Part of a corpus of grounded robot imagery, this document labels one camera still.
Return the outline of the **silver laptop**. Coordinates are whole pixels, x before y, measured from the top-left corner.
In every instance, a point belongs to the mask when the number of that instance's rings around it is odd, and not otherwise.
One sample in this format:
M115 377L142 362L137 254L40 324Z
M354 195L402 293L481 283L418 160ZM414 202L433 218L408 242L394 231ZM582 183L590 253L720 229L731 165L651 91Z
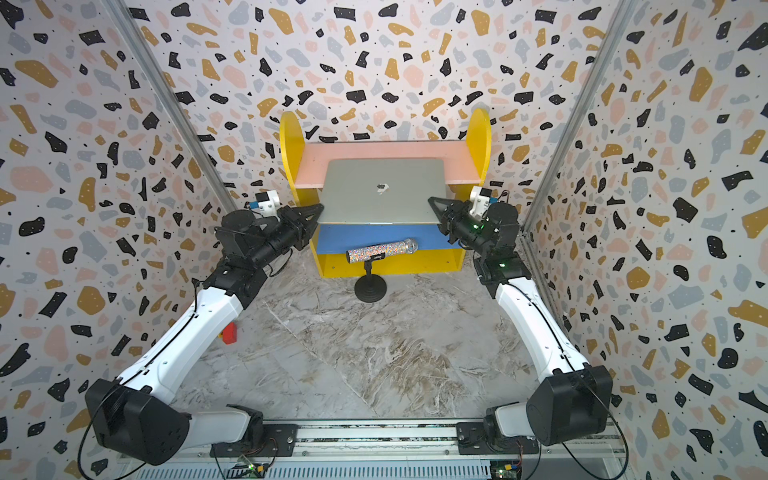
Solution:
M435 224L428 204L445 198L444 165L438 159L333 160L319 202L319 222L329 225Z

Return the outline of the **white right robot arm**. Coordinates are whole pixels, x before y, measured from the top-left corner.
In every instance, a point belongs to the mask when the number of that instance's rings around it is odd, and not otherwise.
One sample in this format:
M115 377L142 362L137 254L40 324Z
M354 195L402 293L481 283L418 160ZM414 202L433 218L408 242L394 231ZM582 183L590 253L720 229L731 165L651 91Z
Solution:
M533 361L538 385L524 402L488 410L487 438L498 443L529 437L543 446L605 430L613 381L570 342L546 307L532 275L516 251L518 211L504 202L432 197L438 229L449 243L473 252L479 282L512 320Z

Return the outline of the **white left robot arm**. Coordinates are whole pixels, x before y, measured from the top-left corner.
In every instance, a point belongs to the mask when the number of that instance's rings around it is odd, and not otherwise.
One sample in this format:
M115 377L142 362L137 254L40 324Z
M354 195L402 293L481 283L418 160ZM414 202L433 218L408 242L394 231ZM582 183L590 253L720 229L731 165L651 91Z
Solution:
M250 210L225 215L216 229L223 256L200 283L193 304L116 379L97 380L87 390L86 432L100 446L153 466L193 447L263 446L263 415L257 410L230 405L219 412L185 413L171 403L210 344L257 297L269 277L267 266L308 246L323 209L315 204L284 206L271 217Z

